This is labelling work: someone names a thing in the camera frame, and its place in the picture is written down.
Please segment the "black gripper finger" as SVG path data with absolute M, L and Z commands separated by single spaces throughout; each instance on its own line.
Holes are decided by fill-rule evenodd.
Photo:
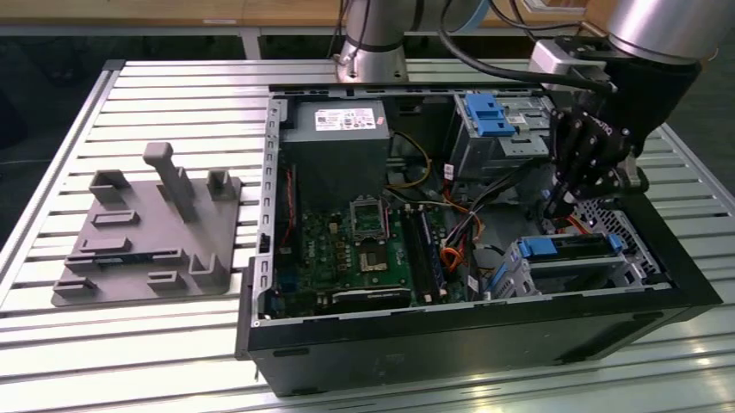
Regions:
M 561 214 L 570 215 L 574 206 L 587 200 L 609 199 L 649 191 L 649 178 L 637 159 L 625 159 L 605 172 L 591 171 L 579 175 L 565 191 L 561 202 Z
M 553 128 L 553 163 L 555 166 L 555 184 L 545 208 L 546 218 L 561 218 L 569 214 L 570 206 L 565 201 L 566 194 L 578 183 L 579 165 L 575 161 L 582 131 L 582 121 L 573 112 L 554 110 L 551 115 Z

